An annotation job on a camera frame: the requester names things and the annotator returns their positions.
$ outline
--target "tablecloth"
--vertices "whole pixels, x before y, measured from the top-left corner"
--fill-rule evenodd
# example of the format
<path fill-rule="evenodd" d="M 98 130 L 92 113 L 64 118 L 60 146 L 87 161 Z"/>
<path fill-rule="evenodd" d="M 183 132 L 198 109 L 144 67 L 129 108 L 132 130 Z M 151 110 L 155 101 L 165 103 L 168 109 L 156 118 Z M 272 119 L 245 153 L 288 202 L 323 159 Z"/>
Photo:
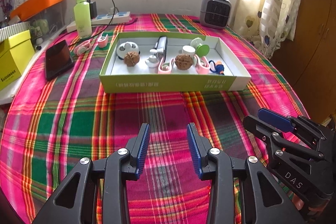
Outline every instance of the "tablecloth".
<path fill-rule="evenodd" d="M 136 136 L 143 122 L 150 123 L 152 133 L 141 178 L 127 182 L 131 223 L 205 223 L 210 182 L 200 181 L 194 173 L 187 124 L 194 122 L 201 135 L 230 156 L 255 155 L 265 162 L 265 146 L 244 130 L 244 116 L 256 115 L 261 107 L 283 115 L 307 115 L 280 73 L 229 28 L 202 27 L 190 16 L 132 17 L 137 18 L 132 25 L 110 31 L 110 41 L 118 32 L 128 31 L 217 36 L 244 64 L 251 81 L 239 92 L 105 94 L 99 72 L 109 45 L 100 49 L 93 41 L 89 52 L 73 55 L 72 70 L 50 82 L 45 79 L 42 55 L 14 98 L 0 146 L 0 186 L 26 223 L 32 222 L 80 158 L 107 157 Z M 78 39 L 76 34 L 65 37 L 68 44 Z M 297 141 L 294 136 L 289 139 Z M 240 223 L 237 182 L 235 196 L 236 223 Z M 101 223 L 101 195 L 97 215 Z"/>

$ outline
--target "green bottle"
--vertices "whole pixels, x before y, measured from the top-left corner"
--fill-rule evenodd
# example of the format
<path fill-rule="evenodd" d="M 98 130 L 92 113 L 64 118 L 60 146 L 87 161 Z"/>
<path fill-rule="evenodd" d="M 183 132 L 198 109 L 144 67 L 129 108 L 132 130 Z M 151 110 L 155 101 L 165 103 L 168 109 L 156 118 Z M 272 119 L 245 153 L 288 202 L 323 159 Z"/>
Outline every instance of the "green bottle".
<path fill-rule="evenodd" d="M 75 14 L 77 32 L 80 38 L 86 38 L 92 34 L 90 4 L 85 0 L 76 1 L 73 13 Z"/>

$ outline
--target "silver screw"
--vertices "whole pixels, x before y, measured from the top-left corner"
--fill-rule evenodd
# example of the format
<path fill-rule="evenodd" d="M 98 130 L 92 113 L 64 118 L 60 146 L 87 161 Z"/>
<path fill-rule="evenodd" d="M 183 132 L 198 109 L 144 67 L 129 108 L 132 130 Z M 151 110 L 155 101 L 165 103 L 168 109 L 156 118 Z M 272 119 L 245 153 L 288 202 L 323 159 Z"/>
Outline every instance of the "silver screw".
<path fill-rule="evenodd" d="M 118 150 L 118 154 L 119 155 L 126 155 L 127 154 L 127 149 L 126 148 L 120 148 Z"/>
<path fill-rule="evenodd" d="M 211 148 L 210 153 L 213 155 L 218 155 L 221 151 L 218 148 Z"/>
<path fill-rule="evenodd" d="M 275 153 L 278 155 L 278 156 L 282 156 L 283 152 L 281 150 L 277 150 L 275 151 Z"/>
<path fill-rule="evenodd" d="M 90 159 L 89 158 L 81 158 L 81 160 L 79 161 L 81 164 L 88 164 L 90 162 Z"/>
<path fill-rule="evenodd" d="M 255 164 L 258 161 L 258 159 L 255 156 L 249 156 L 249 162 Z"/>

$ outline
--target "walnut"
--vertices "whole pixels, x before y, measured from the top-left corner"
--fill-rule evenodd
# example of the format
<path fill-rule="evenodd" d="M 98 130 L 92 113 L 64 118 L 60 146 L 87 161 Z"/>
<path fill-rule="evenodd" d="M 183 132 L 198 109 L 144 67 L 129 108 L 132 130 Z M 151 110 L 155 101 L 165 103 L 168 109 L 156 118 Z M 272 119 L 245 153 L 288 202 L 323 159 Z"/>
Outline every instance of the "walnut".
<path fill-rule="evenodd" d="M 180 70 L 187 70 L 193 64 L 193 59 L 188 54 L 179 54 L 175 58 L 176 67 Z"/>
<path fill-rule="evenodd" d="M 140 55 L 137 52 L 128 52 L 125 55 L 124 63 L 127 67 L 134 67 L 140 61 Z"/>

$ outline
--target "yellow box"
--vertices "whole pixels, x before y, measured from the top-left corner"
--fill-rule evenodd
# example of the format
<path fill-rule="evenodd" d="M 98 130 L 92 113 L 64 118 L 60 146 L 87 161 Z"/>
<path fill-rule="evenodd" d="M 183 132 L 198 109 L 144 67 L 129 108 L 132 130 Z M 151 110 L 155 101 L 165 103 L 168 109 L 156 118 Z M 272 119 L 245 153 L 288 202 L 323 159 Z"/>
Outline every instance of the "yellow box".
<path fill-rule="evenodd" d="M 0 42 L 0 90 L 21 77 L 34 53 L 29 30 Z"/>

